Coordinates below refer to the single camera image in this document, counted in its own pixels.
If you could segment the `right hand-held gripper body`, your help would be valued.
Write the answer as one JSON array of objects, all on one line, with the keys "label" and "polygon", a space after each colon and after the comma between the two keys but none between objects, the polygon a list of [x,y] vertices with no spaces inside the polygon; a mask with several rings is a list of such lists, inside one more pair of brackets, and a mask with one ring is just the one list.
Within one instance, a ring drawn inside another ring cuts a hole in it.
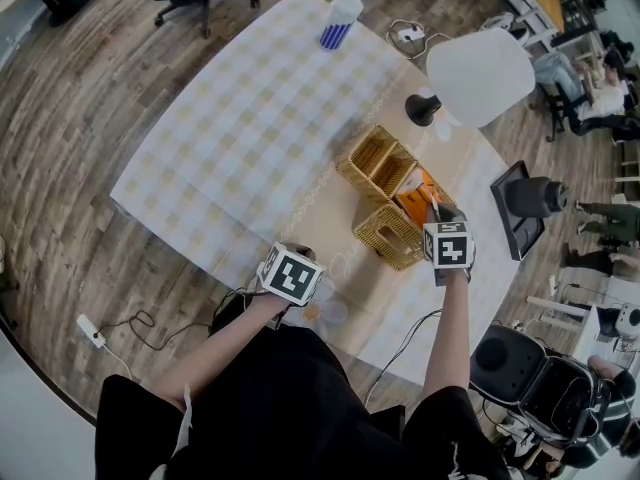
[{"label": "right hand-held gripper body", "polygon": [[474,239],[461,210],[447,203],[432,208],[432,220],[423,224],[423,255],[432,264],[436,286],[444,286],[453,271],[471,279]]}]

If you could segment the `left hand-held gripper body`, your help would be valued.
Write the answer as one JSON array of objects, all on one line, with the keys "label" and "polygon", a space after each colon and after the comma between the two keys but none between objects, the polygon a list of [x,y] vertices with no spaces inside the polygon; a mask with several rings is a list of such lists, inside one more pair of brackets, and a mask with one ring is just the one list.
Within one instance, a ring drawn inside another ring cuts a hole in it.
[{"label": "left hand-held gripper body", "polygon": [[324,272],[325,267],[315,261],[310,248],[276,242],[258,267],[256,286],[285,299],[290,306],[304,307],[315,294]]}]

